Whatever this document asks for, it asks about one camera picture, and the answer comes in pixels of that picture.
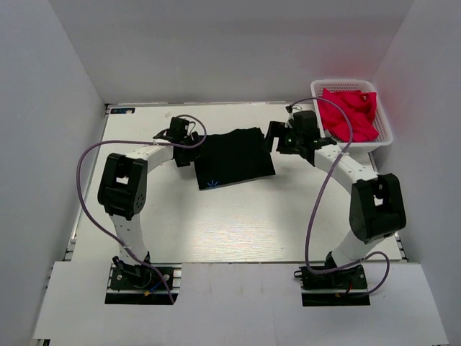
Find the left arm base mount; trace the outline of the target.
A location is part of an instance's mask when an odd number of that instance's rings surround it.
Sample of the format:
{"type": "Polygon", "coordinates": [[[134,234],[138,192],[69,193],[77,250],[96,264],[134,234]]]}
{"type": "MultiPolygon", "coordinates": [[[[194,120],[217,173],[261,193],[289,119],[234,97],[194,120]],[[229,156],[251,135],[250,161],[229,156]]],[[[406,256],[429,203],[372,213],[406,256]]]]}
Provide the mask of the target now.
{"type": "Polygon", "coordinates": [[[138,275],[111,265],[104,303],[106,305],[170,306],[179,295],[181,265],[157,267],[163,278],[142,266],[138,275]]]}

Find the black t shirt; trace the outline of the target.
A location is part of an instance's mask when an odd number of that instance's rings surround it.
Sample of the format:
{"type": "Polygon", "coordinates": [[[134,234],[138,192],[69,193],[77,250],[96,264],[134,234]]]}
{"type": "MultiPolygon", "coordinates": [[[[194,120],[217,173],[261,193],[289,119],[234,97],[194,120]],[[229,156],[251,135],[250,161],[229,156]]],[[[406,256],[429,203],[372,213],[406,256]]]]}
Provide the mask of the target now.
{"type": "Polygon", "coordinates": [[[200,190],[275,175],[260,128],[208,135],[200,146],[194,170],[200,190]]]}

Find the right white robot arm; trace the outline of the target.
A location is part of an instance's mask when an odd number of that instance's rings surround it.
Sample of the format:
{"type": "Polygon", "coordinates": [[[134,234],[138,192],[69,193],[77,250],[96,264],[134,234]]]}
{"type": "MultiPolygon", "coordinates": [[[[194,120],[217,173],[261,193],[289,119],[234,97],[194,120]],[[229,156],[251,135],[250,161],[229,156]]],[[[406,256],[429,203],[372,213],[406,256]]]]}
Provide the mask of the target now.
{"type": "Polygon", "coordinates": [[[286,123],[270,122],[265,144],[268,150],[302,157],[350,194],[349,232],[328,253],[322,270],[308,268],[313,274],[325,275],[333,287],[349,282],[351,267],[371,257],[380,242],[406,226],[399,179],[361,165],[348,155],[346,146],[321,136],[313,112],[296,112],[286,123]]]}

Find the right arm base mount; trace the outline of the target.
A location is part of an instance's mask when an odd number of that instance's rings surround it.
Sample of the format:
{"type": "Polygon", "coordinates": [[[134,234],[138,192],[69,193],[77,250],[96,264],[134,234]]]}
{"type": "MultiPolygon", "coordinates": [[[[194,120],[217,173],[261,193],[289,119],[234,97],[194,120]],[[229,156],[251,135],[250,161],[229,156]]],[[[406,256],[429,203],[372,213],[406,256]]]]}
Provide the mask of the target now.
{"type": "Polygon", "coordinates": [[[300,281],[303,307],[369,306],[363,266],[315,275],[299,267],[293,276],[300,281]]]}

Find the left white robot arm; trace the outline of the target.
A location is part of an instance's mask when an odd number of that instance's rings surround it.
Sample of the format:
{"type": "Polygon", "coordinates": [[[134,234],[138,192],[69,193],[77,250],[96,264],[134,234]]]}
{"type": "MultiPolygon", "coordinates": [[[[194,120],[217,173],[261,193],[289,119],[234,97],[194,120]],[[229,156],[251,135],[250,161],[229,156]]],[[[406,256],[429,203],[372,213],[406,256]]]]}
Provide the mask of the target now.
{"type": "Polygon", "coordinates": [[[135,287],[146,287],[152,279],[152,269],[144,265],[150,263],[150,254],[140,222],[148,175],[169,161],[181,168],[198,159],[207,135],[193,130],[197,124],[202,122],[191,115],[175,116],[150,143],[129,154],[112,153],[105,162],[97,200],[113,223],[120,248],[118,261],[131,265],[127,278],[135,287]]]}

